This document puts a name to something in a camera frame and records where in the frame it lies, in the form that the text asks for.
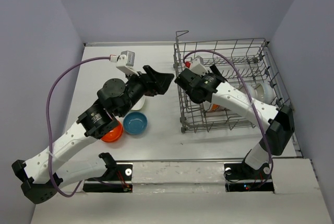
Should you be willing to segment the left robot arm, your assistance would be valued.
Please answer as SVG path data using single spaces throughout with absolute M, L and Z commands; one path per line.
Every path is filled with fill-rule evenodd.
M 164 95 L 174 78 L 171 73 L 159 73 L 149 65 L 144 72 L 107 80 L 97 92 L 97 100 L 85 110 L 71 127 L 48 148 L 28 160 L 16 160 L 12 165 L 15 176 L 22 182 L 24 196 L 34 204 L 52 198 L 62 186 L 90 178 L 109 180 L 117 172 L 114 158 L 104 152 L 96 160 L 79 166 L 63 167 L 85 147 L 118 127 L 118 117 L 124 117 L 143 97 Z

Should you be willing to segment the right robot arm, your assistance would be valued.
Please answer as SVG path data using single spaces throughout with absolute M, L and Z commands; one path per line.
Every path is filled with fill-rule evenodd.
M 280 156 L 294 133 L 292 109 L 283 105 L 277 108 L 249 97 L 219 75 L 215 68 L 205 75 L 184 69 L 175 79 L 193 103 L 217 104 L 256 125 L 262 139 L 245 156 L 243 161 L 231 169 L 231 176 L 238 180 L 250 180 L 269 164 L 272 156 Z

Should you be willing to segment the blue bowl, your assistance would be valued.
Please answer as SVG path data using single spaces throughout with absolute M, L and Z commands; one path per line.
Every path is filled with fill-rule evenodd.
M 130 135 L 142 134 L 148 125 L 147 117 L 141 112 L 131 112 L 123 119 L 123 128 Z

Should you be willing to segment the yellow striped bowl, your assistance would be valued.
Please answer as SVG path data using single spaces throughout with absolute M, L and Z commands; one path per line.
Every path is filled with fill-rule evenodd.
M 205 112 L 217 112 L 217 111 L 222 111 L 226 109 L 223 106 L 220 106 L 218 104 L 213 104 L 207 101 L 203 103 L 203 108 Z

